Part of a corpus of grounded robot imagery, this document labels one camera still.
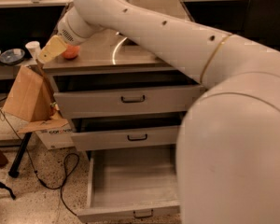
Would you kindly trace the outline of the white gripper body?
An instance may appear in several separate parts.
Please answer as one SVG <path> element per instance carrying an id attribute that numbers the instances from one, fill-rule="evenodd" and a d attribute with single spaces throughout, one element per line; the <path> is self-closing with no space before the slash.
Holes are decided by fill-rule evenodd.
<path id="1" fill-rule="evenodd" d="M 58 34 L 67 44 L 73 46 L 84 43 L 99 31 L 99 26 L 86 23 L 74 7 L 69 9 L 58 22 Z"/>

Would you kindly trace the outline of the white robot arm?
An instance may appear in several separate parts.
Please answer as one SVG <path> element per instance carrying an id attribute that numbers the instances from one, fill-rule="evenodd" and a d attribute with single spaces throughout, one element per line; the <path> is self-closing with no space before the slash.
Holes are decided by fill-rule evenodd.
<path id="1" fill-rule="evenodd" d="M 206 87 L 179 130 L 183 224 L 280 224 L 280 52 L 129 0 L 74 0 L 46 63 L 113 29 Z"/>

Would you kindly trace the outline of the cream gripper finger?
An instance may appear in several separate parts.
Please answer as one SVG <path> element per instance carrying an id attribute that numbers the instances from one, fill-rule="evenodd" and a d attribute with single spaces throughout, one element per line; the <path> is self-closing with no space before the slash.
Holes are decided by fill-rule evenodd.
<path id="1" fill-rule="evenodd" d="M 41 63 L 48 63 L 54 60 L 57 56 L 65 52 L 67 44 L 59 35 L 54 35 L 38 54 L 37 59 Z"/>

